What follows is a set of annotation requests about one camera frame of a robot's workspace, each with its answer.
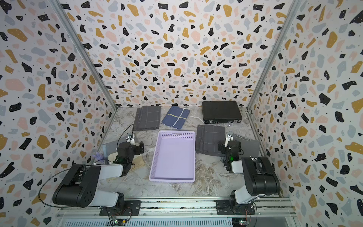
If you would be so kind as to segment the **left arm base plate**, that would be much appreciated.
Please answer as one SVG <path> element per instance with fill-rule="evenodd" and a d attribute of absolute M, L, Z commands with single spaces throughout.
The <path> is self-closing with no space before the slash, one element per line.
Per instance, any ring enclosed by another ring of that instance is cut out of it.
<path fill-rule="evenodd" d="M 140 200 L 126 200 L 114 207 L 102 207 L 99 213 L 101 217 L 108 216 L 138 216 L 141 208 Z"/>

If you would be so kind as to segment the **plain grey pillowcase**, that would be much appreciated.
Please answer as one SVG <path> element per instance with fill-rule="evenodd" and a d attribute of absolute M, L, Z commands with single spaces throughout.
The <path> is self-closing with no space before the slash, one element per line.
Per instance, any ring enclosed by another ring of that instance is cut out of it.
<path fill-rule="evenodd" d="M 240 154 L 242 157 L 252 157 L 257 158 L 260 156 L 260 144 L 257 140 L 249 139 L 237 134 L 232 134 L 234 141 L 238 141 L 241 143 Z"/>

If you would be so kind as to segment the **lilac plastic basket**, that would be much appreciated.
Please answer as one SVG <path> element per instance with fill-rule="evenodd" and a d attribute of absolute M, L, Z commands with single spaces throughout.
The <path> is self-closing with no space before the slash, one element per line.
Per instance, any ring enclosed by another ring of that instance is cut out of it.
<path fill-rule="evenodd" d="M 149 180 L 193 183 L 196 165 L 196 132 L 159 131 Z"/>

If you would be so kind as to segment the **beige grey pillowcase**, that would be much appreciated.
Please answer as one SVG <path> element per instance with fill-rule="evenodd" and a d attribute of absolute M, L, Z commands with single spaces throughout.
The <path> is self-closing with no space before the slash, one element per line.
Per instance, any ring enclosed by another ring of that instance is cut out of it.
<path fill-rule="evenodd" d="M 113 141 L 113 142 L 102 145 L 104 156 L 108 160 L 109 164 L 117 164 L 117 147 L 120 143 L 122 143 L 122 142 Z M 127 175 L 131 169 L 133 169 L 135 166 L 138 165 L 138 163 L 142 159 L 141 155 L 142 154 L 134 156 L 134 159 L 133 159 L 133 162 L 131 165 L 130 164 L 122 165 L 123 166 L 122 176 Z"/>

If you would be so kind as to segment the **grey checked pillowcase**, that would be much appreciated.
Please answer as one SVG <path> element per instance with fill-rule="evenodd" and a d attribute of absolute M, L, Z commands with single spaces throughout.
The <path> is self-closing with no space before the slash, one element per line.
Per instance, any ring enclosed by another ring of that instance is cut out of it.
<path fill-rule="evenodd" d="M 213 125 L 198 125 L 195 141 L 196 153 L 214 157 L 222 157 L 218 150 L 219 144 L 225 144 L 226 131 L 224 127 Z"/>
<path fill-rule="evenodd" d="M 157 130 L 160 127 L 161 107 L 143 106 L 138 108 L 133 124 L 134 131 Z"/>

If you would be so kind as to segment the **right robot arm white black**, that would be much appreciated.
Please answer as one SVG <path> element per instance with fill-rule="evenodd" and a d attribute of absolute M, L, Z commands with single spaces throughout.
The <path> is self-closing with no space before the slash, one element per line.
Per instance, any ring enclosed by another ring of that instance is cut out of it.
<path fill-rule="evenodd" d="M 234 140 L 219 143 L 218 151 L 224 155 L 222 163 L 229 173 L 244 175 L 244 186 L 230 195 L 231 209 L 279 193 L 279 179 L 267 157 L 242 157 L 241 143 Z"/>

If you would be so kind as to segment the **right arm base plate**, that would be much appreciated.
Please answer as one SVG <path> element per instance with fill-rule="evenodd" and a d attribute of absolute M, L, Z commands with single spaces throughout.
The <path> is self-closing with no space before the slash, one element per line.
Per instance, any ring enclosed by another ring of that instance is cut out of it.
<path fill-rule="evenodd" d="M 254 215 L 255 209 L 252 204 L 232 203 L 229 200 L 216 200 L 216 211 L 218 215 Z"/>

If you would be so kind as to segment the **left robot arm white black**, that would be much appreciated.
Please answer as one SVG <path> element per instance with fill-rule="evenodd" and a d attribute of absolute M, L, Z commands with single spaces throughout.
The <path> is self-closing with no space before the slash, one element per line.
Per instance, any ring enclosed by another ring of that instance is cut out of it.
<path fill-rule="evenodd" d="M 53 203 L 67 207 L 105 207 L 123 211 L 126 208 L 122 193 L 97 189 L 100 180 L 126 176 L 131 170 L 133 158 L 144 153 L 144 143 L 122 142 L 111 164 L 86 166 L 73 165 L 53 195 Z"/>

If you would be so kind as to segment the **blue pillowcase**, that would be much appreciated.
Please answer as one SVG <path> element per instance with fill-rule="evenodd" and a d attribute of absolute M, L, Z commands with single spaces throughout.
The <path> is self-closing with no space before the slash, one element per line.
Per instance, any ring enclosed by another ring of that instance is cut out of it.
<path fill-rule="evenodd" d="M 190 110 L 188 109 L 172 106 L 161 123 L 166 126 L 181 130 L 189 114 Z"/>

